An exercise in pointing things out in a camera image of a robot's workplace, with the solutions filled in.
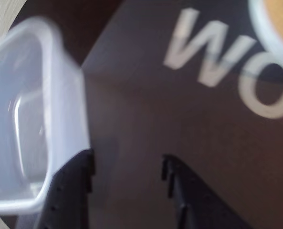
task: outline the plastic container lid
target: plastic container lid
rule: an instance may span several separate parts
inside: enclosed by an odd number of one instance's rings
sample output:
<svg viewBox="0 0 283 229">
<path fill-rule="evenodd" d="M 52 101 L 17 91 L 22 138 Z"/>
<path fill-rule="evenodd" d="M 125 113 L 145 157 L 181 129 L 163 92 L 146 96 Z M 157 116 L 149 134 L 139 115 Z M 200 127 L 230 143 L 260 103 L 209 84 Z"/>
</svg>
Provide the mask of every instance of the plastic container lid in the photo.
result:
<svg viewBox="0 0 283 229">
<path fill-rule="evenodd" d="M 39 211 L 53 174 L 90 148 L 80 69 L 57 29 L 28 19 L 0 40 L 0 213 Z"/>
</svg>

